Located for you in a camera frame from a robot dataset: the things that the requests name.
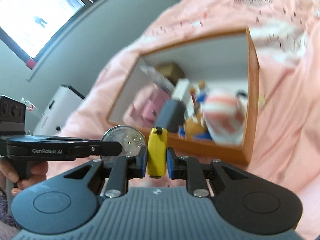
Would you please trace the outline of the clear glitter round case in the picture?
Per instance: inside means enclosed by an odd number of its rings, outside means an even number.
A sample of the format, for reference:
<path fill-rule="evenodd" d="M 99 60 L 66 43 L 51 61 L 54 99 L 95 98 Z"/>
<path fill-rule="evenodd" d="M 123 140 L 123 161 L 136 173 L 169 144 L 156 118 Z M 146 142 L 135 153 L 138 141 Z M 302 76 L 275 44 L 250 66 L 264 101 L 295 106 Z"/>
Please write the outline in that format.
<path fill-rule="evenodd" d="M 106 131 L 101 139 L 102 141 L 117 141 L 122 146 L 122 152 L 116 156 L 101 156 L 103 161 L 114 162 L 121 156 L 135 156 L 140 152 L 142 146 L 146 146 L 144 135 L 132 126 L 118 125 Z"/>

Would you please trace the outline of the yellow tape measure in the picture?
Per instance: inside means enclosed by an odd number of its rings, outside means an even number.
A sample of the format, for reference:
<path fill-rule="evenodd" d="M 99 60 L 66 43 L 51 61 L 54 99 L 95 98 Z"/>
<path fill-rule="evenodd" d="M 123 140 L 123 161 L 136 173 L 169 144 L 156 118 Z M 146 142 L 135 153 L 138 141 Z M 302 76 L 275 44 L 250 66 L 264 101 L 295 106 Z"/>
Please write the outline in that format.
<path fill-rule="evenodd" d="M 147 172 L 151 178 L 161 178 L 167 169 L 168 131 L 161 127 L 151 129 L 148 138 Z"/>

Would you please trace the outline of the panda plush toy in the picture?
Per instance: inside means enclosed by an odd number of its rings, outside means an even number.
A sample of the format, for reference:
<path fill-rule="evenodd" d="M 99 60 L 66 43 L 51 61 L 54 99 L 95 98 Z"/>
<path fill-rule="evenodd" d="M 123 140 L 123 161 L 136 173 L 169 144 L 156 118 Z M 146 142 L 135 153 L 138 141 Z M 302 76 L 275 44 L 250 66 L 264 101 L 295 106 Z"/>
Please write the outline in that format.
<path fill-rule="evenodd" d="M 202 115 L 216 144 L 242 144 L 247 104 L 248 94 L 243 90 L 215 89 L 208 93 L 202 105 Z"/>

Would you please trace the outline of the white power adapter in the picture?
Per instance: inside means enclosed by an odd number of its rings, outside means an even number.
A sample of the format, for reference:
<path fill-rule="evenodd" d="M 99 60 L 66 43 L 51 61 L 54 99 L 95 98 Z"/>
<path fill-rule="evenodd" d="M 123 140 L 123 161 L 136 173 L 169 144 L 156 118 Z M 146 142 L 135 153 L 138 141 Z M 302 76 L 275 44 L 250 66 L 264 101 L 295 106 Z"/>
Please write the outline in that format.
<path fill-rule="evenodd" d="M 191 82 L 188 79 L 179 79 L 171 94 L 171 98 L 173 100 L 181 101 L 186 105 L 190 98 L 190 88 Z"/>

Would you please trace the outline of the gold cardboard box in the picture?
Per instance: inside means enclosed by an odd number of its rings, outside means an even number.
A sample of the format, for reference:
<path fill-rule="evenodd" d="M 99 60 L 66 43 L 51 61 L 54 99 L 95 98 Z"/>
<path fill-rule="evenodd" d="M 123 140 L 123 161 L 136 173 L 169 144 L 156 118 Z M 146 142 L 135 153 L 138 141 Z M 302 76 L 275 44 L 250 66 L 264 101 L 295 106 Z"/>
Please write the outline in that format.
<path fill-rule="evenodd" d="M 184 71 L 174 62 L 160 64 L 156 66 L 156 70 L 167 78 L 173 85 L 176 85 L 179 79 L 185 78 Z"/>

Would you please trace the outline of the orange toy figure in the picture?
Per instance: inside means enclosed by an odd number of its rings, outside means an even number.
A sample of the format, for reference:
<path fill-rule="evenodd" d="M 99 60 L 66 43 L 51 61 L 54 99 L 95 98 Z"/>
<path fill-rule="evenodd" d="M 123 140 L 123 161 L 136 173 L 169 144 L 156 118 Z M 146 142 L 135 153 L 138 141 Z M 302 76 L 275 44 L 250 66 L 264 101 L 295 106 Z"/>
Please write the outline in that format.
<path fill-rule="evenodd" d="M 187 139 L 208 131 L 206 121 L 201 112 L 192 115 L 184 122 L 184 131 Z"/>

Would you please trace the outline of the dark grey case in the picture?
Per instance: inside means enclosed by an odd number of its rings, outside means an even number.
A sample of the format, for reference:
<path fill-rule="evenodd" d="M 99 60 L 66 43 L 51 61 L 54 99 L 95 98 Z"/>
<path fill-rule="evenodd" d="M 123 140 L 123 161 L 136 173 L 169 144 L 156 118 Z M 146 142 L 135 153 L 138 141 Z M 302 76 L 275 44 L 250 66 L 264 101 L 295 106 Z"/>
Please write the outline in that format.
<path fill-rule="evenodd" d="M 170 133 L 177 133 L 184 124 L 186 105 L 180 100 L 170 99 L 165 102 L 156 122 L 155 127 L 166 129 Z"/>

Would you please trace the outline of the white cabinet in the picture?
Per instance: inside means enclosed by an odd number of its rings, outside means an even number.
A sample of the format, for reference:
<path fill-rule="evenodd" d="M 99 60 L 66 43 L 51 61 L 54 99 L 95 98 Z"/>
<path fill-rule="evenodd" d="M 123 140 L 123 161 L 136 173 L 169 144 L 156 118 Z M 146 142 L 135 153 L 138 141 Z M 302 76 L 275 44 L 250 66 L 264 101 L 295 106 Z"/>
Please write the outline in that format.
<path fill-rule="evenodd" d="M 85 97 L 72 86 L 61 85 L 49 101 L 33 135 L 56 135 L 84 99 Z"/>

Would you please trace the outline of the pink small box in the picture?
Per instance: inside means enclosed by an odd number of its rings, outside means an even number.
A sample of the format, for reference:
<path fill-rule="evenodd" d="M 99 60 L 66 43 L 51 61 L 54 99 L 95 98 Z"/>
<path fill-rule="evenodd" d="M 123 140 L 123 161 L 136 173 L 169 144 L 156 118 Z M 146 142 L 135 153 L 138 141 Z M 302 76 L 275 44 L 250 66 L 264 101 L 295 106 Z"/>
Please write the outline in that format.
<path fill-rule="evenodd" d="M 157 88 L 151 93 L 141 112 L 143 126 L 153 126 L 163 105 L 169 99 L 170 95 L 160 88 Z"/>

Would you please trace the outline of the printed snack packet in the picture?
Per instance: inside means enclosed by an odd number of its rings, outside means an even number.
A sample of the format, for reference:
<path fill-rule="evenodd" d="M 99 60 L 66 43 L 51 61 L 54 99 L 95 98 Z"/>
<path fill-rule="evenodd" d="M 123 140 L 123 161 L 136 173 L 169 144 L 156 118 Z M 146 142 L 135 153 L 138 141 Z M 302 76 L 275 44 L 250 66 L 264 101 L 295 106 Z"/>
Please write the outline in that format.
<path fill-rule="evenodd" d="M 159 88 L 171 94 L 175 86 L 168 78 L 161 74 L 154 66 L 139 66 L 140 70 Z"/>

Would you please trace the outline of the orange cardboard storage box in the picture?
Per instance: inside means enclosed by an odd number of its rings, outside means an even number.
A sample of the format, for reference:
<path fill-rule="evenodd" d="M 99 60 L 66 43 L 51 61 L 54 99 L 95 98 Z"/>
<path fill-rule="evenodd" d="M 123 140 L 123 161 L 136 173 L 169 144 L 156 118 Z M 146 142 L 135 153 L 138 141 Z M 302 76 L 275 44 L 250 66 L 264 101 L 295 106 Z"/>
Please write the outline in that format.
<path fill-rule="evenodd" d="M 178 153 L 247 165 L 258 113 L 259 63 L 248 29 L 201 35 L 126 64 L 107 115 L 149 135 L 168 131 Z"/>

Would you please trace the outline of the window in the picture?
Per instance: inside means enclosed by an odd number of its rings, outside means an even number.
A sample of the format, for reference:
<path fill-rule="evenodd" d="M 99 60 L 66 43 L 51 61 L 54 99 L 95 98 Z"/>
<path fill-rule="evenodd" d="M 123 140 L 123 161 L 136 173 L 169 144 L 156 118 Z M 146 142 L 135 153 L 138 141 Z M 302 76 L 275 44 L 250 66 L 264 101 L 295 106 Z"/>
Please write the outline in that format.
<path fill-rule="evenodd" d="M 1 0 L 1 41 L 29 69 L 76 15 L 99 0 Z"/>

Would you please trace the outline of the pink patterned bed sheet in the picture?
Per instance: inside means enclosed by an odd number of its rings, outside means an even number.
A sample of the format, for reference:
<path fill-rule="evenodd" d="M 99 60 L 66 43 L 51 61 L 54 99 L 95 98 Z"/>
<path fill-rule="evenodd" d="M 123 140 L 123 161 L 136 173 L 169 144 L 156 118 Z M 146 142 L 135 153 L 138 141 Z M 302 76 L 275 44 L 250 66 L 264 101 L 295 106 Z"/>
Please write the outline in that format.
<path fill-rule="evenodd" d="M 100 139 L 138 55 L 219 29 L 248 27 L 259 60 L 259 113 L 247 170 L 296 193 L 297 232 L 319 236 L 319 0 L 181 0 L 100 72 L 63 137 Z"/>

